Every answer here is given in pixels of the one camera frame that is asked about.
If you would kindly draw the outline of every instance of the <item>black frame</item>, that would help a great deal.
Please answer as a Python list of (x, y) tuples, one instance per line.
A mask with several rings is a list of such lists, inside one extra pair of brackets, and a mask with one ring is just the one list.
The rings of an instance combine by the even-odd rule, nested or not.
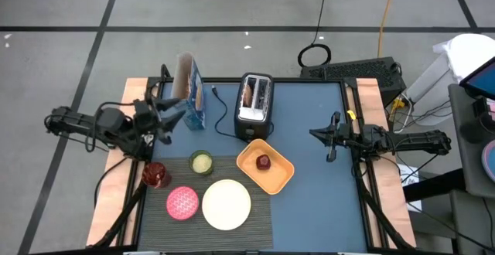
[[(158, 83), (162, 79), (160, 77), (149, 77), (148, 82), (147, 82), (147, 87), (150, 87), (153, 84)], [(203, 78), (204, 83), (240, 83), (241, 78), (240, 77), (205, 77)], [(165, 88), (165, 84), (173, 82), (172, 77), (166, 77), (162, 83), (159, 84), (159, 96), (163, 95), (163, 91)], [(363, 113), (361, 110), (361, 104), (360, 104), (360, 98), (359, 94), (357, 91), (357, 83), (355, 78), (346, 78), (346, 79), (338, 79), (338, 80), (315, 80), (315, 79), (302, 79), (298, 77), (289, 77), (289, 78), (274, 78), (274, 82), (276, 83), (338, 83), (340, 85), (340, 94), (342, 97), (343, 101), (343, 109), (345, 111), (349, 110), (349, 101), (347, 97), (347, 91), (346, 88), (350, 87), (351, 90), (353, 91), (353, 101), (354, 105), (356, 108), (356, 115), (357, 115), (357, 120), (359, 122), (360, 126), (360, 131), (362, 132), (362, 128), (364, 125), (364, 119), (363, 119)], [(351, 122), (350, 115), (348, 113), (345, 113), (345, 119), (347, 123)], [(356, 156), (356, 153), (354, 151), (351, 152), (353, 163), (358, 162), (359, 158)], [(369, 178), (369, 186), (370, 190), (372, 192), (372, 196), (374, 197), (375, 202), (379, 206), (380, 204), (380, 198), (378, 195), (378, 189), (377, 189), (377, 182), (375, 179), (374, 175), (374, 168), (373, 168), (373, 163), (371, 161), (366, 161), (367, 163), (367, 169), (370, 173), (368, 175)], [(125, 204), (127, 203), (128, 197), (131, 195), (131, 191), (134, 188), (135, 184), (135, 174), (137, 172), (137, 163), (135, 163), (136, 166), (131, 168), (131, 173), (130, 173), (130, 179), (128, 181), (128, 186), (127, 186), (127, 191), (126, 191), (126, 198), (125, 198)], [(360, 210), (361, 210), (361, 219), (363, 220), (363, 228), (364, 228), (364, 235), (365, 235), (365, 241), (367, 245), (367, 251), (368, 252), (373, 252), (373, 253), (381, 253), (381, 254), (445, 254), (445, 253), (432, 253), (432, 252), (425, 252), (425, 251), (420, 251), (420, 250), (397, 250), (397, 249), (391, 249), (388, 246), (388, 237), (387, 234), (384, 231), (383, 226), (380, 223), (378, 224), (378, 229), (380, 233), (380, 238), (381, 238), (381, 246), (383, 247), (375, 247), (373, 243), (373, 237), (371, 236), (371, 231), (370, 231), (370, 221), (369, 221), (369, 215), (368, 215), (368, 210), (367, 210), (367, 204), (365, 203), (362, 192), (359, 190), (359, 185), (358, 185), (358, 180), (356, 180), (356, 189), (357, 189), (357, 194), (358, 198), (360, 200)], [(136, 218), (135, 218), (135, 228), (132, 234), (132, 243), (131, 245), (127, 246), (122, 246), (122, 245), (117, 245), (117, 246), (112, 246), (112, 247), (105, 247), (105, 248), (89, 248), (89, 249), (84, 249), (84, 250), (66, 250), (66, 251), (57, 251), (57, 252), (50, 252), (50, 253), (43, 253), (44, 255), (69, 255), (69, 254), (81, 254), (81, 255), (95, 255), (95, 254), (123, 254), (124, 252), (132, 252), (136, 251), (138, 248), (138, 239), (139, 239), (139, 233), (141, 229), (141, 222), (142, 222), (142, 210), (145, 204), (145, 198), (146, 198), (146, 193), (143, 194), (142, 199), (139, 201), (137, 204), (138, 210), (136, 213)], [(118, 243), (121, 241), (120, 238), (123, 238), (123, 235), (125, 233), (125, 228), (121, 229), (121, 232), (117, 236), (118, 238)], [(267, 255), (275, 255), (275, 254), (308, 254), (310, 253), (305, 253), (305, 252), (300, 252), (300, 253), (281, 253), (281, 252), (258, 252), (258, 251), (220, 251), (220, 252), (213, 252), (213, 251), (207, 251), (207, 252), (193, 252), (193, 253), (168, 253), (167, 254), (195, 254), (195, 255), (213, 255), (213, 254), (267, 254)], [(319, 253), (319, 254), (337, 254), (337, 252), (328, 252), (328, 253)]]
[(495, 100), (495, 94), (488, 93), (485, 90), (481, 90), (480, 88), (476, 88), (475, 86), (473, 86), (473, 85), (471, 85), (471, 84), (468, 83), (473, 77), (475, 77), (476, 75), (478, 75), (478, 73), (481, 73), (488, 66), (492, 66), (492, 65), (495, 66), (495, 56), (492, 57), (492, 59), (489, 59), (488, 62), (484, 63), (478, 69), (476, 69), (475, 71), (473, 71), (469, 76), (467, 76), (466, 78), (464, 78), (463, 80), (461, 80), (461, 82), (459, 82), (459, 86), (464, 87), (467, 90), (470, 90), (470, 91), (472, 91), (472, 92), (474, 92), (476, 94), (479, 94), (479, 95), (488, 97), (488, 98), (490, 98), (492, 100)]

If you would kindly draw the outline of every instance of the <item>gray placemat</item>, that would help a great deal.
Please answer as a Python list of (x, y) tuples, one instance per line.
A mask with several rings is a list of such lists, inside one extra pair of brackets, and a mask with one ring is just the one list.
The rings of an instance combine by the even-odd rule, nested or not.
[[(164, 189), (148, 189), (138, 250), (193, 252), (272, 248), (270, 197), (237, 167), (235, 160), (235, 157), (214, 158), (213, 173), (206, 177), (193, 173), (187, 158), (160, 160), (170, 171), (172, 182)], [(166, 199), (174, 188), (190, 186), (201, 203), (205, 191), (221, 179), (240, 182), (251, 196), (251, 212), (240, 227), (231, 231), (215, 229), (205, 220), (201, 208), (186, 221), (174, 220), (166, 212)]]

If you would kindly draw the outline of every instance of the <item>gray floor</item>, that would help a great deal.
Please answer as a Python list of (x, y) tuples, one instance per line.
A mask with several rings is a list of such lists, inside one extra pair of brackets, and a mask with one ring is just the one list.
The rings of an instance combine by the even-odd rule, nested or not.
[[(315, 33), (291, 32), (290, 26), (315, 26), (320, 1), (116, 0), (108, 26), (279, 27), (272, 28), (274, 32), (249, 33), (244, 32), (248, 27), (238, 32), (167, 32), (172, 28), (164, 32), (106, 32), (94, 65), (87, 69), (91, 71), (79, 110), (92, 114), (102, 101), (120, 100), (127, 77), (156, 76), (162, 63), (175, 69), (176, 55), (182, 51), (194, 54), (205, 77), (238, 77), (247, 71), (297, 77), (297, 54)], [(326, 0), (322, 26), (377, 27), (386, 1)], [(466, 0), (479, 27), (495, 26), (494, 2)], [(107, 4), (108, 0), (0, 0), (0, 100), (4, 107), (0, 111), (1, 254), (19, 250), (57, 145), (57, 138), (45, 133), (42, 120), (52, 107), (71, 105)], [(43, 28), (47, 26), (67, 29)], [(383, 55), (402, 64), (407, 85), (436, 58), (432, 45), (459, 32), (478, 31), (462, 29), (469, 24), (458, 0), (393, 0), (387, 26), (417, 28), (384, 34)], [(434, 33), (428, 29), (433, 26), (450, 29)], [(378, 33), (363, 31), (321, 32), (319, 42), (330, 46), (333, 63), (374, 58)], [(308, 64), (323, 60), (317, 50), (304, 56)], [(455, 137), (452, 120), (437, 128)], [(411, 131), (421, 129), (411, 127)], [(427, 171), (443, 173), (458, 168), (456, 143), (452, 146), (451, 154), (435, 160)], [(411, 165), (420, 165), (427, 157), (416, 153), (402, 156)], [(94, 185), (105, 158), (102, 152), (87, 154), (80, 144), (67, 145), (31, 253), (84, 247)], [(429, 245), (430, 240), (419, 240), (423, 243)], [(442, 249), (445, 244), (435, 246)]]

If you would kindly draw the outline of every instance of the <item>pink lid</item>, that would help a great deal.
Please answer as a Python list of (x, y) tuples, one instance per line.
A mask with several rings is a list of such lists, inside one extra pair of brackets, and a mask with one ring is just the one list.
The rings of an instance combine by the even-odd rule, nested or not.
[(199, 206), (198, 195), (188, 186), (172, 190), (167, 198), (167, 212), (173, 219), (186, 220), (194, 216)]

